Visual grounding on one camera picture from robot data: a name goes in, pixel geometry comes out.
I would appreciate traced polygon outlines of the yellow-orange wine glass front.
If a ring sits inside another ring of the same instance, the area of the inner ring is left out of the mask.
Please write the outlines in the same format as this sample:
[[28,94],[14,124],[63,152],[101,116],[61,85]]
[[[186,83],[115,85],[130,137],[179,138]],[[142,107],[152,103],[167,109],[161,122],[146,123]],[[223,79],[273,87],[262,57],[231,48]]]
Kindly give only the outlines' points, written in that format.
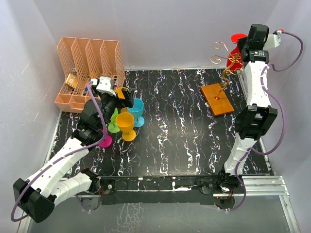
[[[118,99],[119,99],[119,96],[120,96],[120,94],[121,94],[121,89],[122,89],[122,88],[126,88],[126,87],[119,87],[119,88],[117,88],[116,91],[115,91],[116,94],[117,94]],[[126,112],[128,112],[127,107],[124,107],[124,106],[122,105],[120,99],[119,99],[119,102],[118,102],[118,104],[117,104],[117,108],[120,109],[121,113],[126,113]]]

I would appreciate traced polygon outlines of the red wine glass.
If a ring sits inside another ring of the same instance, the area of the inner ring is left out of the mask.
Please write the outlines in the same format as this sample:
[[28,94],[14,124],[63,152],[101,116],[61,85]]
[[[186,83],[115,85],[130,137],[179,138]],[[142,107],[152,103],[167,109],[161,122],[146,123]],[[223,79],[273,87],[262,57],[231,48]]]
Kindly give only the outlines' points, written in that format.
[[231,41],[236,45],[235,49],[229,53],[226,66],[229,68],[230,72],[235,72],[243,68],[242,55],[239,50],[238,40],[247,37],[246,34],[236,33],[231,36]]

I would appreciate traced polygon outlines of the cyan wine glass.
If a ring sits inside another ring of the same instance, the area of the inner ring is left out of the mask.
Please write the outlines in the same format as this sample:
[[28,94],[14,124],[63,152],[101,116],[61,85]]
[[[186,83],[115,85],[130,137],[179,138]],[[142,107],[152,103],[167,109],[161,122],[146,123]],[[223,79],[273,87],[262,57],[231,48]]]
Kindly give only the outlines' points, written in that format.
[[144,112],[144,103],[141,99],[134,98],[132,108],[127,108],[128,112],[134,117],[134,127],[139,128],[144,125],[145,120],[142,116]]

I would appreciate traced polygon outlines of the orange wine glass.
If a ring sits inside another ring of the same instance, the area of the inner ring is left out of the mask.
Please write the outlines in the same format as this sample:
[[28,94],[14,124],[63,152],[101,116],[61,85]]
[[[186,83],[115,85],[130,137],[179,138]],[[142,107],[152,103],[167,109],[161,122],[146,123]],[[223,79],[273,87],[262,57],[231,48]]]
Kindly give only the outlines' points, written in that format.
[[136,132],[134,131],[134,117],[130,113],[120,113],[116,117],[116,124],[122,132],[122,138],[124,141],[130,142],[136,138]]

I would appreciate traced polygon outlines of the green wine glass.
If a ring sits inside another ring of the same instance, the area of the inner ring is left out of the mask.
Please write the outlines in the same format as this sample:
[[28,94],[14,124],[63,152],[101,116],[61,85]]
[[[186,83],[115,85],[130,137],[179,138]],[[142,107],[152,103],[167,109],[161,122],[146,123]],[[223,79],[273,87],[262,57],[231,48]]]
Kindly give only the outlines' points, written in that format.
[[116,117],[119,115],[118,109],[115,108],[113,115],[111,116],[110,123],[108,124],[108,131],[111,133],[118,133],[120,131],[116,124]]

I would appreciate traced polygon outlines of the magenta wine glass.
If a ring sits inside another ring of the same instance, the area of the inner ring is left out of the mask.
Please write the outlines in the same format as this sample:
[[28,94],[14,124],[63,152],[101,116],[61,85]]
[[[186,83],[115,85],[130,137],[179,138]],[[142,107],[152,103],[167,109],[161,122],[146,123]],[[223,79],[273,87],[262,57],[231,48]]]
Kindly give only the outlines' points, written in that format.
[[112,144],[112,137],[107,133],[106,129],[101,129],[103,133],[106,133],[105,138],[103,141],[99,143],[99,147],[101,148],[107,148]]

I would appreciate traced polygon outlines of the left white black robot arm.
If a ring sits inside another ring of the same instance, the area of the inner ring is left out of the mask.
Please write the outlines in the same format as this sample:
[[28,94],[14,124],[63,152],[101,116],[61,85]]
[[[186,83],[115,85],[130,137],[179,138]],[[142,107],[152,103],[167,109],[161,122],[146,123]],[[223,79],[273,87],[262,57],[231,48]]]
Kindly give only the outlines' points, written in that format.
[[11,220],[16,208],[20,208],[36,223],[44,221],[55,206],[66,199],[80,193],[94,194],[100,189],[99,177],[88,169],[78,175],[61,181],[65,174],[80,159],[104,140],[107,135],[106,124],[116,108],[134,105],[134,89],[121,88],[124,95],[100,93],[99,99],[91,97],[84,104],[76,130],[69,139],[41,169],[26,180],[17,179],[13,184],[15,205],[11,212]]

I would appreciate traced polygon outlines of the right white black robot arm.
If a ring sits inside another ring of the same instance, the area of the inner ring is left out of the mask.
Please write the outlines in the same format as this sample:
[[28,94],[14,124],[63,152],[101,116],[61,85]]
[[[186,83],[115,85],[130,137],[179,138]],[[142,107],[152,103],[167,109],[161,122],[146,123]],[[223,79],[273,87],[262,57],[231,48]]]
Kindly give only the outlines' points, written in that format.
[[269,27],[252,24],[248,36],[238,40],[242,55],[243,77],[247,85],[247,104],[235,120],[235,142],[230,156],[218,173],[217,188],[224,193],[238,188],[242,170],[251,148],[264,136],[277,117],[267,94],[269,52],[266,42],[273,36]]

